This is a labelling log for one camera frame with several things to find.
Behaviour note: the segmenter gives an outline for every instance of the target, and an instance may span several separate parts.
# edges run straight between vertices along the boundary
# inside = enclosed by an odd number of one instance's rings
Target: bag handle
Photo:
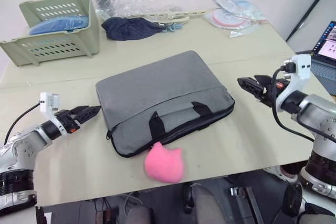
[[[187,107],[184,107],[184,109],[193,108],[195,112],[199,114],[201,117],[212,114],[212,111],[205,104],[202,104],[200,102],[191,102],[191,105],[192,107],[189,105]],[[155,111],[152,114],[151,119],[149,120],[149,128],[151,130],[151,135],[152,135],[153,140],[166,134],[166,130],[164,128],[164,124],[160,116],[164,116],[164,115],[162,114],[159,115],[158,112]]]

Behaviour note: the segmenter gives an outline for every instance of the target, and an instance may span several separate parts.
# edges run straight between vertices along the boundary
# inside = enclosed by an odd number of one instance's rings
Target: pink cat plush
[[[148,176],[165,183],[178,183],[183,177],[181,149],[167,149],[160,142],[154,144],[145,159]]]

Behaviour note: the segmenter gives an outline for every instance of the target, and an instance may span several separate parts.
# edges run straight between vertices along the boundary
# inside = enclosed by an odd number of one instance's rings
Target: plastic basket
[[[42,0],[20,4],[20,9],[29,25],[59,16],[85,15],[89,25],[72,32],[58,31],[1,41],[0,46],[16,66],[42,61],[92,54],[99,51],[99,27],[91,0]]]

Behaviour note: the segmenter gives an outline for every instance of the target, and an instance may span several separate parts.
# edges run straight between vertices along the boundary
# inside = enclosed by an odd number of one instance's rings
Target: navy cloth
[[[150,22],[144,18],[112,17],[102,25],[109,39],[134,40],[150,37],[166,28],[165,25]]]

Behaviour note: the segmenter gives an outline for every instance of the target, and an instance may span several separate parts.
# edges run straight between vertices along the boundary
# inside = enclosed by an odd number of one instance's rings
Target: table
[[[42,91],[59,93],[60,109],[99,104],[95,84],[116,73],[193,49],[236,100],[228,117],[169,145],[182,148],[183,182],[246,172],[307,159],[312,143],[277,126],[270,108],[237,84],[238,77],[272,74],[293,52],[270,25],[249,36],[229,39],[227,31],[202,19],[190,21],[181,31],[157,34],[139,41],[107,41],[93,59],[77,57],[45,62],[40,67],[10,65],[0,85],[0,138],[16,117],[35,104]],[[328,100],[331,97],[312,76],[304,89]],[[308,132],[279,115],[283,123]],[[45,119],[38,110],[24,117],[16,130]],[[149,179],[143,169],[147,152],[123,158],[107,141],[102,113],[75,134],[54,140],[39,153],[34,171],[38,205],[97,198],[163,186]]]

